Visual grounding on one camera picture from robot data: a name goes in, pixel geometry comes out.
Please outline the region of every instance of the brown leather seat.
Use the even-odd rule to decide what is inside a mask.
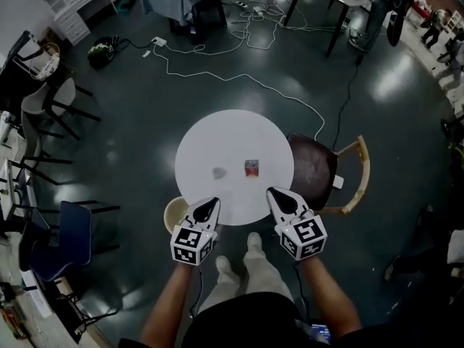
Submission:
[[[291,190],[300,194],[310,209],[321,210],[331,194],[338,157],[317,141],[292,133],[287,137],[294,158]]]

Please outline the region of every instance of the white round table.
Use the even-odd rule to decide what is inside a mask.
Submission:
[[[259,160],[258,177],[245,176],[245,160]],[[213,169],[225,170],[216,179]],[[206,116],[183,137],[175,179],[188,204],[220,199],[219,223],[243,225],[269,215],[266,189],[290,188],[293,154],[285,135],[267,118],[230,109]]]

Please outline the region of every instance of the gray floor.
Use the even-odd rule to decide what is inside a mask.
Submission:
[[[328,0],[301,0],[299,8],[309,26],[334,26],[341,11]],[[229,29],[237,25],[238,7],[225,7]],[[301,25],[294,15],[291,25]],[[272,38],[273,23],[254,22],[250,30],[257,45]],[[285,134],[295,131],[314,136],[319,118],[309,110],[260,88],[247,79],[223,83],[210,77],[181,79],[165,73],[165,63],[144,50],[132,47],[120,52],[104,69],[88,66],[86,53],[101,36],[118,34],[138,45],[159,36],[175,49],[191,48],[188,38],[170,33],[165,18],[142,15],[139,4],[129,14],[106,19],[92,36],[77,45],[67,63],[78,70],[77,82],[95,94],[92,100],[79,94],[76,107],[101,115],[95,123],[68,115],[70,124],[82,136],[75,142],[47,140],[46,150],[56,158],[70,158],[73,165],[41,164],[41,170],[60,182],[55,187],[36,181],[42,207],[56,207],[63,200],[98,199],[120,204],[119,212],[94,216],[95,238],[100,244],[120,242],[115,252],[92,259],[80,271],[77,282],[90,286],[84,304],[93,314],[110,308],[119,313],[99,322],[99,327],[116,345],[122,337],[137,339],[144,320],[173,269],[170,236],[162,223],[165,205],[179,192],[175,183],[174,159],[185,132],[199,119],[222,109],[248,109],[272,120]],[[314,106],[326,119],[319,141],[331,146],[337,113],[347,97],[347,83],[355,72],[357,52],[340,38],[330,59],[325,52],[331,34],[279,29],[277,41],[268,51],[245,46],[217,57],[183,55],[166,49],[173,70],[196,73],[209,70],[230,77],[249,73],[285,94]],[[238,43],[225,29],[212,31],[205,44],[208,51],[226,50]],[[415,216],[431,202],[444,207],[450,180],[446,141],[440,118],[450,118],[450,105],[437,82],[400,43],[393,48],[380,36],[365,56],[352,86],[352,99],[343,114],[337,148],[362,134],[370,152],[371,176],[364,199],[346,217],[326,215],[328,243],[322,259],[341,287],[354,300],[363,324],[387,321],[421,282],[419,275],[405,276],[385,284],[382,272],[388,261],[409,243]],[[339,166],[345,178],[341,191],[334,191],[330,203],[347,202],[360,180],[355,157]],[[202,266],[204,295],[217,277],[214,259],[229,257],[236,271],[245,276],[242,257],[250,231],[270,228],[268,217],[258,223],[222,229],[222,241]],[[264,236],[270,261],[297,298],[298,282],[291,258],[270,234]],[[188,297],[189,306],[198,292],[197,276]],[[311,316],[317,316],[314,307]],[[185,316],[180,336],[189,325]]]

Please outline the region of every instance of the black and white marker cube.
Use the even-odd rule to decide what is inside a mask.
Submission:
[[[277,225],[275,231],[281,237],[281,246],[295,260],[322,252],[326,244],[327,232],[319,215],[295,224]]]
[[[216,232],[206,232],[177,225],[171,237],[171,254],[174,260],[200,265],[212,251]]]

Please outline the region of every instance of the beige basket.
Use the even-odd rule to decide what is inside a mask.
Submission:
[[[183,215],[188,208],[189,204],[187,204],[183,197],[176,197],[169,204],[167,204],[164,219],[165,227],[169,233],[173,234],[174,227],[181,224]]]

